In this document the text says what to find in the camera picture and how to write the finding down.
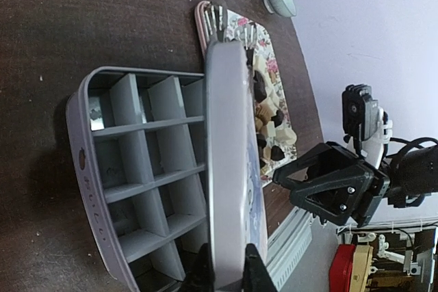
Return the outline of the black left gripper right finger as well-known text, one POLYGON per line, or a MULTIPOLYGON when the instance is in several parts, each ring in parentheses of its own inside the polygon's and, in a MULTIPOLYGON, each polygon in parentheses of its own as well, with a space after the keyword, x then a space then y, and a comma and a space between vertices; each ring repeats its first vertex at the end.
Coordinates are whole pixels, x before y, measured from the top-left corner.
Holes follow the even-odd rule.
POLYGON ((244 292, 277 292, 257 247, 249 243, 245 249, 245 264, 242 277, 244 292))

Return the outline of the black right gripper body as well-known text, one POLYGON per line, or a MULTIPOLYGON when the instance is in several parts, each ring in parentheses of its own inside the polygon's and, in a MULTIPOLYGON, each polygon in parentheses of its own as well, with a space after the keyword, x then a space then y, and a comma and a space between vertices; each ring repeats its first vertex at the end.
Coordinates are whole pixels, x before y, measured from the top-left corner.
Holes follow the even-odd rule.
POLYGON ((356 222, 357 227, 365 227, 370 223, 389 186, 389 166, 384 162, 378 170, 374 171, 370 186, 362 194, 352 212, 351 218, 356 222))

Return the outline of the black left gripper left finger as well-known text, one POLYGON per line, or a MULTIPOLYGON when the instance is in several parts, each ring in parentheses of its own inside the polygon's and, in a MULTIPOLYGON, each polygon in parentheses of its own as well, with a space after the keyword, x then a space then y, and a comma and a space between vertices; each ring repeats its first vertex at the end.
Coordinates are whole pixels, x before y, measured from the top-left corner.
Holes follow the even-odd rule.
POLYGON ((215 274, 213 270, 211 246, 204 243, 194 263, 179 287, 180 292, 214 292, 215 274))

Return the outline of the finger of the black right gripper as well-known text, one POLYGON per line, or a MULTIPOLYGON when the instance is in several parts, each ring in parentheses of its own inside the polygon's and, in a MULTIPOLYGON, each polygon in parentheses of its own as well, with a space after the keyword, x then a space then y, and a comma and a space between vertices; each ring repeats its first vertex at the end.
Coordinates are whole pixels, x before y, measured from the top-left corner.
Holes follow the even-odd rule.
POLYGON ((298 189, 299 183, 321 185, 347 177, 349 169, 361 159, 336 142, 319 143, 297 160, 274 171, 272 181, 287 189, 298 189))
POLYGON ((290 181, 290 201, 338 226, 352 218, 358 225, 368 222, 365 194, 373 181, 366 168, 344 168, 310 181, 290 181))

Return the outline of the pink bunny tin lid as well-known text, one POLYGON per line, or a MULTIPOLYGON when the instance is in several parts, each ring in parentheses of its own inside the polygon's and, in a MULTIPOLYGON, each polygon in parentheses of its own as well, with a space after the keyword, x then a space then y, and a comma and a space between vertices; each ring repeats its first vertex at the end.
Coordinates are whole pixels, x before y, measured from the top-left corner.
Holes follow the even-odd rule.
POLYGON ((268 235, 252 79, 241 42, 214 42, 205 58, 209 246, 214 289, 240 291, 245 249, 266 260, 268 235))

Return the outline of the pink tin box with dividers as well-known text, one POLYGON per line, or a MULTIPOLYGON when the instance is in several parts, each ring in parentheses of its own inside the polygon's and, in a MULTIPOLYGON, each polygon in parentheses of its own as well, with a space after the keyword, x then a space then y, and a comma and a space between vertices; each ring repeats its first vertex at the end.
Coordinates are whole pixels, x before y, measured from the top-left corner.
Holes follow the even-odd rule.
POLYGON ((177 291, 207 240, 203 74, 102 66, 66 105, 103 264, 130 291, 177 291))

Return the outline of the metal tongs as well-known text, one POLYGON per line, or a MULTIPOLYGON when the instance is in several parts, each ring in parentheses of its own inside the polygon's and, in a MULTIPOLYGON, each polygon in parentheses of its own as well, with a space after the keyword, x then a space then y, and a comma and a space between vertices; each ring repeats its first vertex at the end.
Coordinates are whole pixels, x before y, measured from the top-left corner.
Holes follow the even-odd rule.
POLYGON ((201 10, 206 44, 211 41, 239 41, 245 50, 254 51, 258 39, 256 23, 247 18, 237 18, 233 21, 229 17, 230 13, 225 3, 207 2, 201 10))

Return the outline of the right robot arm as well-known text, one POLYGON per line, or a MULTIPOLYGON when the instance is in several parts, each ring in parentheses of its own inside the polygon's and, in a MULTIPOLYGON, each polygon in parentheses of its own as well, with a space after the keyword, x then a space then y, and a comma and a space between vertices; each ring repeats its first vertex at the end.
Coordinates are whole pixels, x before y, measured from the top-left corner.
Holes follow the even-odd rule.
POLYGON ((361 228, 382 199, 403 209, 437 192, 437 140, 407 142, 389 163, 377 166, 335 142, 320 143, 276 169, 272 180, 290 191, 292 205, 338 226, 353 219, 361 228))

